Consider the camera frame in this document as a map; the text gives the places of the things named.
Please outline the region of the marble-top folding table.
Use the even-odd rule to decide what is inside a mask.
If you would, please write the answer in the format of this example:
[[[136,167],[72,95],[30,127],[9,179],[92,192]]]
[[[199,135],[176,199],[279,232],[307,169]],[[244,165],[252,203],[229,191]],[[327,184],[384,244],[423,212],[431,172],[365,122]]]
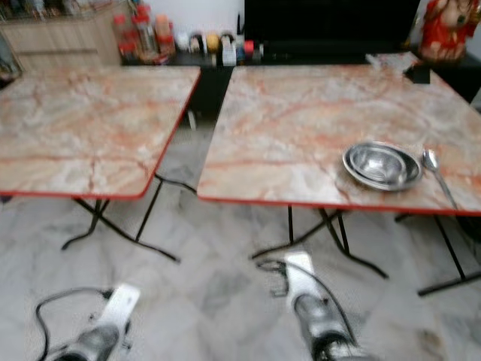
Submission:
[[[203,202],[319,212],[340,254],[351,254],[350,211],[481,217],[481,113],[429,68],[425,83],[372,65],[241,66],[231,73],[197,184]],[[363,141],[417,162],[433,150],[439,175],[378,192],[352,180],[343,154]]]
[[[197,66],[100,66],[27,71],[0,96],[0,193],[62,197],[99,226],[111,202],[158,195],[158,170],[201,76]]]

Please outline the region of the stainless steel bowl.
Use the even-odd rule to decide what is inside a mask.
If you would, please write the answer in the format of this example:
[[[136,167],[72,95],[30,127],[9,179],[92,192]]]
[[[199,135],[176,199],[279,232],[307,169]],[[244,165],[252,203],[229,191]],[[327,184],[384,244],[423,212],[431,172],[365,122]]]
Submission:
[[[352,144],[341,155],[341,162],[355,181],[385,192],[411,189],[423,176],[418,159],[388,142]]]

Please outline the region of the silver metal spoon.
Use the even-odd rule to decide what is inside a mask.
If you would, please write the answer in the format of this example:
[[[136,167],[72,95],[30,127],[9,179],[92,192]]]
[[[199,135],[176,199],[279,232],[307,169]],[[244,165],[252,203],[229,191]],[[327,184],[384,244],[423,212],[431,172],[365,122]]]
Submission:
[[[433,173],[436,182],[439,184],[444,196],[451,204],[451,207],[453,207],[453,209],[455,210],[459,210],[459,205],[457,204],[456,200],[454,200],[454,197],[446,183],[446,180],[443,179],[442,173],[440,173],[440,162],[439,159],[437,159],[437,154],[435,151],[433,151],[433,149],[425,148],[422,151],[422,164],[424,165],[424,168],[427,169],[427,171]]]

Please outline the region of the small white box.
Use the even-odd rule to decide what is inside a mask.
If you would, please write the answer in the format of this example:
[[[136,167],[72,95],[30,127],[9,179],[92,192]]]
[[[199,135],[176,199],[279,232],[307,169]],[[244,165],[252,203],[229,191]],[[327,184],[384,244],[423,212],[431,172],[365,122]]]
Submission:
[[[229,39],[221,42],[221,62],[224,68],[237,65],[237,49]]]

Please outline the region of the small black box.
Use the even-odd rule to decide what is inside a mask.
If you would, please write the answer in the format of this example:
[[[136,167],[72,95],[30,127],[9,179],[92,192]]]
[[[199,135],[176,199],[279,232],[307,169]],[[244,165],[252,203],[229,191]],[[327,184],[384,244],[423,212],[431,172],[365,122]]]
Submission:
[[[427,65],[413,65],[405,70],[404,75],[416,85],[429,85],[431,82],[431,69]]]

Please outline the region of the black television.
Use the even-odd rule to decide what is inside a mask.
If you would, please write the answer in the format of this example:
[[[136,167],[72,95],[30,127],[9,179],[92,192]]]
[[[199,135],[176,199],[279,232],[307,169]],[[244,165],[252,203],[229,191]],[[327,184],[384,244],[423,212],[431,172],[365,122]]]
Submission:
[[[261,41],[408,37],[420,0],[244,0],[245,35]]]

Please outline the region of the orange-filled tall jar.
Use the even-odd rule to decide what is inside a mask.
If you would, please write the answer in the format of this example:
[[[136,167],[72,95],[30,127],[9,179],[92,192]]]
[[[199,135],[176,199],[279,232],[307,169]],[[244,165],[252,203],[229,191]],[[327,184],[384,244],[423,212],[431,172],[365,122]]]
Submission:
[[[173,35],[173,24],[168,15],[158,14],[155,21],[156,38],[159,54],[162,57],[169,57],[176,53],[177,47]]]

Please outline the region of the large red-lidded clear jar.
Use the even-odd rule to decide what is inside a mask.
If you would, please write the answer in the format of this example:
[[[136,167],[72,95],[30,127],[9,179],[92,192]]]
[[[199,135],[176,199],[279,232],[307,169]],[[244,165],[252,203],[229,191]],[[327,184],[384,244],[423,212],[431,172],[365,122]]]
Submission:
[[[132,23],[138,34],[138,50],[144,58],[156,58],[159,55],[155,29],[151,20],[150,7],[138,5],[132,17]]]

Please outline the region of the small red-lidded jar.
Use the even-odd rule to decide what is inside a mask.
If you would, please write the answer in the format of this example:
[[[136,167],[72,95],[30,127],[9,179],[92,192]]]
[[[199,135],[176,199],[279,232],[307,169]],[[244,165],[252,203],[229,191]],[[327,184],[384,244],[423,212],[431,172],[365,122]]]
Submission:
[[[133,28],[124,14],[113,16],[113,33],[116,35],[118,53],[123,62],[133,62],[135,59],[135,39],[133,38]]]

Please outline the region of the red robed statue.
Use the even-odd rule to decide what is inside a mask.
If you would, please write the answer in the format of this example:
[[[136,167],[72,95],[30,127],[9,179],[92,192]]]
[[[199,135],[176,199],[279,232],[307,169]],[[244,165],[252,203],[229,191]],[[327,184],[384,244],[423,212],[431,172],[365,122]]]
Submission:
[[[481,0],[430,0],[419,55],[426,62],[454,63],[466,56],[466,40],[481,23]]]

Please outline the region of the light wooden drawer cabinet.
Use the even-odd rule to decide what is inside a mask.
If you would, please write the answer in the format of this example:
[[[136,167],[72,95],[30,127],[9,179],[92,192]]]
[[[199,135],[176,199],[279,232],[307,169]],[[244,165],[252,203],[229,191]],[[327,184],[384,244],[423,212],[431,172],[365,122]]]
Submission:
[[[22,70],[120,65],[113,19],[128,13],[114,5],[81,17],[4,21],[0,31]]]

